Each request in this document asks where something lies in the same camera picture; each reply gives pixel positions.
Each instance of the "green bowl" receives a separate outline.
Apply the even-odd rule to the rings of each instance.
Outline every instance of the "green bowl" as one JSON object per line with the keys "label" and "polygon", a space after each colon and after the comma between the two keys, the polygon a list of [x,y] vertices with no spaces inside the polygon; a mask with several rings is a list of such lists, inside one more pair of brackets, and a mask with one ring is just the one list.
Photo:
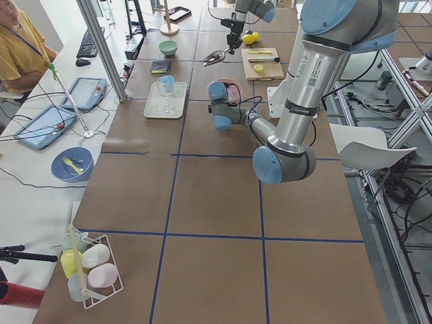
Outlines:
{"label": "green bowl", "polygon": [[177,51],[177,43],[174,40],[165,40],[159,44],[159,50],[165,56],[174,55]]}

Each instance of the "blue bowl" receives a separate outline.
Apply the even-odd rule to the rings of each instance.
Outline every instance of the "blue bowl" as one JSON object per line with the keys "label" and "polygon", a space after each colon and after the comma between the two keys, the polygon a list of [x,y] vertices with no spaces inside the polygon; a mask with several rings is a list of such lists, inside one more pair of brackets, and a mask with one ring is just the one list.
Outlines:
{"label": "blue bowl", "polygon": [[[72,167],[66,165],[63,157],[69,158],[82,171],[78,174]],[[58,154],[51,164],[51,173],[64,182],[82,182],[90,178],[95,163],[92,153],[84,147],[72,147]]]}

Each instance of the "white cup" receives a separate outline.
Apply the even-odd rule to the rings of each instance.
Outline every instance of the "white cup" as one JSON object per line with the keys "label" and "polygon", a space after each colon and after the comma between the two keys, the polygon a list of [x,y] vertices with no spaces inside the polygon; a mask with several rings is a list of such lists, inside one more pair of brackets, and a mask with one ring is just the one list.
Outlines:
{"label": "white cup", "polygon": [[[87,284],[87,279],[88,279],[87,274],[84,274],[84,280],[86,284]],[[72,300],[75,302],[84,302],[85,300],[90,298],[88,294],[87,296],[84,297],[81,293],[81,283],[80,283],[80,277],[78,276],[78,273],[75,273],[67,281],[67,289],[69,290],[70,298],[72,298]]]}
{"label": "white cup", "polygon": [[88,284],[94,288],[106,288],[115,283],[118,275],[119,271],[115,265],[105,263],[90,271],[88,274]]}
{"label": "white cup", "polygon": [[91,269],[109,260],[109,248],[104,244],[96,244],[82,254],[81,264]]}

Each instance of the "white chair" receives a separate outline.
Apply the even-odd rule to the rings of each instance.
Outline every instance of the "white chair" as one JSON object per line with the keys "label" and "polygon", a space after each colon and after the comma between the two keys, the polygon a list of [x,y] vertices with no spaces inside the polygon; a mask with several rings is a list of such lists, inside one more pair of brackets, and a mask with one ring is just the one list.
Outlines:
{"label": "white chair", "polygon": [[21,99],[22,98],[22,94],[19,93],[12,93],[12,92],[7,92],[4,84],[2,83],[2,81],[0,80],[0,103],[4,103],[4,102],[14,102],[16,103],[15,100]]}
{"label": "white chair", "polygon": [[391,167],[416,147],[387,147],[383,131],[372,127],[330,124],[342,165],[358,170],[378,170]]}
{"label": "white chair", "polygon": [[16,101],[22,98],[22,94],[7,92],[0,80],[0,134],[10,121],[10,117],[16,114],[21,103]]}

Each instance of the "wooden cutting board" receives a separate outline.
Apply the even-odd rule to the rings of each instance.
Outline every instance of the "wooden cutting board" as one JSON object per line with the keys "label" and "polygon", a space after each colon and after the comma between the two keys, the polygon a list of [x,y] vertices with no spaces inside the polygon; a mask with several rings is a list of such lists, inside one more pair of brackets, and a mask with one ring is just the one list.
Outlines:
{"label": "wooden cutting board", "polygon": [[[271,54],[251,54],[248,51],[271,51]],[[258,49],[242,49],[242,58],[244,73],[246,74],[246,80],[275,80],[284,79],[284,71],[280,63],[249,63],[248,58],[262,58],[262,57],[279,57],[274,47],[264,47]],[[264,71],[261,73],[254,71],[254,65],[261,64],[264,67]]]}

